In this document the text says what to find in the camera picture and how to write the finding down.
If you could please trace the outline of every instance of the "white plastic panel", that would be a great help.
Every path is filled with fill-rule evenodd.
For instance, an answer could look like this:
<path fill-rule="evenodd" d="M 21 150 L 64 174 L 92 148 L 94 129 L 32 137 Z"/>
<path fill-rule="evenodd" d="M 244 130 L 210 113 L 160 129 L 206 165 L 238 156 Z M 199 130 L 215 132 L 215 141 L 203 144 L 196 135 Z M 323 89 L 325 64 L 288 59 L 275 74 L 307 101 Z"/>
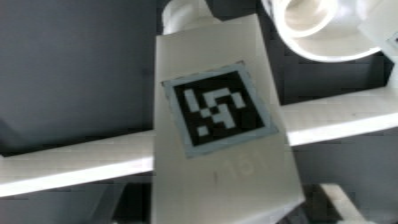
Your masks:
<path fill-rule="evenodd" d="M 274 223 L 304 197 L 256 15 L 160 36 L 156 49 L 155 223 Z M 190 158 L 162 82 L 238 61 L 279 132 Z"/>

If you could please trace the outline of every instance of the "white metal bar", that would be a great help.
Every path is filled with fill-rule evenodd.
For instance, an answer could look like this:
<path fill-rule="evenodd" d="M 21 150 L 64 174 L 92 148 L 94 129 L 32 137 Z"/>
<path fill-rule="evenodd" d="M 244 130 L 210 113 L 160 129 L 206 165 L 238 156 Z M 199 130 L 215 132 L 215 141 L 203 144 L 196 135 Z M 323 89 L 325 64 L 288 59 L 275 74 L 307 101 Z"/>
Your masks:
<path fill-rule="evenodd" d="M 290 145 L 398 127 L 398 69 L 386 88 L 281 107 Z M 155 132 L 0 159 L 0 197 L 153 170 Z"/>

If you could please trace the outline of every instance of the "dark gray background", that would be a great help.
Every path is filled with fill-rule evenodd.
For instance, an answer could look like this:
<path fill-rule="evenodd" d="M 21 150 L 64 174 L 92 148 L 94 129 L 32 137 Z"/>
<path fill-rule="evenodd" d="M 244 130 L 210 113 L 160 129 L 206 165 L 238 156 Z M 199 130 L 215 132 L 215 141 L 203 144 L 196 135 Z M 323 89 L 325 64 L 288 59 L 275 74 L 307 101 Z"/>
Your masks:
<path fill-rule="evenodd" d="M 155 35 L 165 3 L 2 1 L 4 154 L 153 128 Z M 213 0 L 210 6 L 222 20 L 259 13 L 283 104 L 386 85 L 393 64 L 380 53 L 347 63 L 311 62 L 281 42 L 258 1 Z M 398 221 L 396 134 L 393 129 L 295 147 L 302 181 L 341 184 L 363 213 L 380 223 Z M 105 190 L 96 183 L 2 198 L 2 223 L 84 223 Z"/>

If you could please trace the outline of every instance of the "circular hole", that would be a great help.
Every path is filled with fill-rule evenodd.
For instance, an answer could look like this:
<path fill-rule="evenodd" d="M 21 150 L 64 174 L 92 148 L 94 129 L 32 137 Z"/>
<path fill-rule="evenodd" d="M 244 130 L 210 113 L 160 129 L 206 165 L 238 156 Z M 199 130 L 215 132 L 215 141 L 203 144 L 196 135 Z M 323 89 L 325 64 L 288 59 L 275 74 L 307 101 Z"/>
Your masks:
<path fill-rule="evenodd" d="M 336 14 L 336 1 L 291 0 L 284 12 L 286 28 L 295 37 L 320 31 Z"/>

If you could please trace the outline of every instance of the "white cylindrical part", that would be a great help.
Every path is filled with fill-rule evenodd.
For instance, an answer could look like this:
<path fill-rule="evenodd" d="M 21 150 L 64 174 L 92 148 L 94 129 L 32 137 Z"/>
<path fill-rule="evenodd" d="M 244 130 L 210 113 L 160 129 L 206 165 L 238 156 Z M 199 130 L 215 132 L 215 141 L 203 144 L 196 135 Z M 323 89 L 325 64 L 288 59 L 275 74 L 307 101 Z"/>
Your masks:
<path fill-rule="evenodd" d="M 357 26 L 380 0 L 263 0 L 281 39 L 309 60 L 343 62 L 380 51 Z"/>
<path fill-rule="evenodd" d="M 338 12 L 338 0 L 290 0 L 281 1 L 279 13 L 275 12 L 281 26 L 291 37 L 306 37 L 315 34 Z"/>

